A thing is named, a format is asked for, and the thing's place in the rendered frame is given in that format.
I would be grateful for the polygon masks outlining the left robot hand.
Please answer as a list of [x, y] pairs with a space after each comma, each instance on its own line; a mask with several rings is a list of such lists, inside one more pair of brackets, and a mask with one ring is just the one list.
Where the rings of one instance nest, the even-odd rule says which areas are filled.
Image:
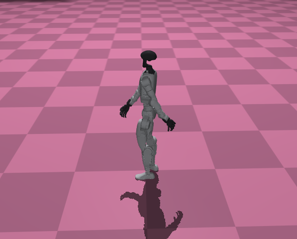
[[174, 127], [175, 127], [175, 122], [172, 120], [172, 119], [168, 119], [167, 121], [166, 120], [164, 120], [164, 119], [162, 119], [165, 123], [167, 123], [167, 126], [168, 126], [168, 131], [170, 130], [170, 131], [172, 131], [173, 129], [174, 129]]

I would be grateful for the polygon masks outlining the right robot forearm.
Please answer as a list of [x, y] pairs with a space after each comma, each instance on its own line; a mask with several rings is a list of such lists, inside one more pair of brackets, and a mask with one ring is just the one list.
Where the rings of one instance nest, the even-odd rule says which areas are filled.
[[138, 98], [140, 97], [140, 92], [138, 91], [138, 89], [135, 91], [134, 95], [130, 98], [131, 101], [130, 101], [130, 105], [133, 105], [137, 100]]

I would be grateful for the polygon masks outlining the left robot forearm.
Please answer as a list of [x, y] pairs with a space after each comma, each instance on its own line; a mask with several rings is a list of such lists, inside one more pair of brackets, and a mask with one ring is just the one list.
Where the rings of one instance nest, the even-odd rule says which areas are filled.
[[154, 111], [156, 111], [159, 118], [166, 121], [169, 119], [169, 117], [163, 112], [161, 105], [156, 100], [152, 100], [151, 105], [154, 107]]

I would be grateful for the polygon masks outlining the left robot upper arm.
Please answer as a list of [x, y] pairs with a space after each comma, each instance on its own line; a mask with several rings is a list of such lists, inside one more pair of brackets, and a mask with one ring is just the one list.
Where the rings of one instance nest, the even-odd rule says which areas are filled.
[[148, 76], [145, 76], [145, 77], [143, 77], [141, 79], [141, 85], [144, 88], [146, 94], [150, 97], [150, 100], [148, 102], [149, 106], [152, 106], [151, 101], [152, 100], [157, 101], [157, 98], [156, 98], [156, 95], [155, 95], [154, 90], [152, 88], [151, 80], [148, 78]]

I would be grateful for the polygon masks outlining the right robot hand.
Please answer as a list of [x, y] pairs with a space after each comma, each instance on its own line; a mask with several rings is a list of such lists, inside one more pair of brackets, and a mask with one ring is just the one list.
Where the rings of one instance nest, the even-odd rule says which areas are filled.
[[125, 116], [125, 118], [126, 118], [126, 114], [127, 114], [127, 112], [129, 111], [129, 107], [132, 106], [132, 105], [129, 104], [130, 101], [131, 101], [131, 99], [129, 99], [129, 100], [127, 101], [127, 104], [126, 104], [126, 105], [124, 105], [124, 106], [122, 106], [122, 107], [120, 108], [120, 115], [121, 115], [122, 117]]

